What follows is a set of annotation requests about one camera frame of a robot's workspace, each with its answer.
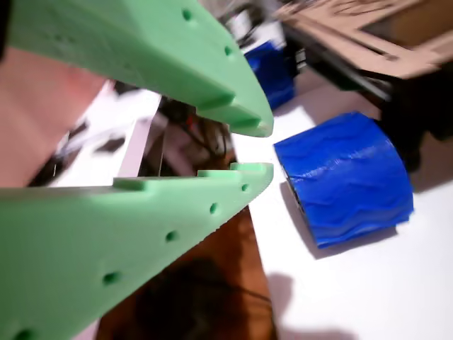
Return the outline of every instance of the cardboard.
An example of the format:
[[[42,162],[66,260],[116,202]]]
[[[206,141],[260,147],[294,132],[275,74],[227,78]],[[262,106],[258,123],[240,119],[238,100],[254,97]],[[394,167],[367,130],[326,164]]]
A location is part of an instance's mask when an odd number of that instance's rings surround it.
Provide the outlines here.
[[[407,79],[453,59],[452,0],[318,0],[276,16],[370,72]]]

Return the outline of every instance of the green foam arm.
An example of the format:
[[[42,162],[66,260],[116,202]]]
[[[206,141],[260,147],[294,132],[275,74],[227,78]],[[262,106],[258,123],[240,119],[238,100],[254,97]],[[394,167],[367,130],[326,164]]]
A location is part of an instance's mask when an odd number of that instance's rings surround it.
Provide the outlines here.
[[[272,164],[233,164],[187,179],[0,190],[0,339],[69,339],[229,220],[272,177]]]
[[[196,0],[15,0],[8,43],[189,103],[232,132],[272,133],[246,59]]]

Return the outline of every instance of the blue plastic part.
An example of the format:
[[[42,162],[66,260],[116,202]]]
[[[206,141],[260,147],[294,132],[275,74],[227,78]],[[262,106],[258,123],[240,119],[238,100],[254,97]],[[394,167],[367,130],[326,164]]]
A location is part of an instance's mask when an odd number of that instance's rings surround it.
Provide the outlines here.
[[[294,98],[294,82],[289,75],[282,53],[271,42],[245,54],[263,89],[271,109]]]
[[[372,119],[346,113],[275,144],[318,248],[408,221],[412,187]]]

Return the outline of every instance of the white table surface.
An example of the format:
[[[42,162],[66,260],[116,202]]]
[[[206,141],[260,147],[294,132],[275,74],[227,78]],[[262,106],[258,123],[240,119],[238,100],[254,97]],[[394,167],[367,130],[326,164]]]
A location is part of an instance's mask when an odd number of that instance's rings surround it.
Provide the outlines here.
[[[426,140],[422,169],[412,178],[422,191],[414,194],[410,221],[396,232],[321,251],[294,204],[273,144],[352,110],[377,114],[357,94],[324,83],[277,110],[271,137],[233,135],[239,162],[275,167],[250,211],[280,338],[453,339],[451,142]]]

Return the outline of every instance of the blue wheel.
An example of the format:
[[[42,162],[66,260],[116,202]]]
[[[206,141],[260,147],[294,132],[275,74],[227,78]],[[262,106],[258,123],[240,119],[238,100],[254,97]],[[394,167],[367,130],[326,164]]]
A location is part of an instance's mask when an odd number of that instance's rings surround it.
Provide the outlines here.
[[[318,248],[405,222],[412,187],[376,123],[346,113],[275,144]]]

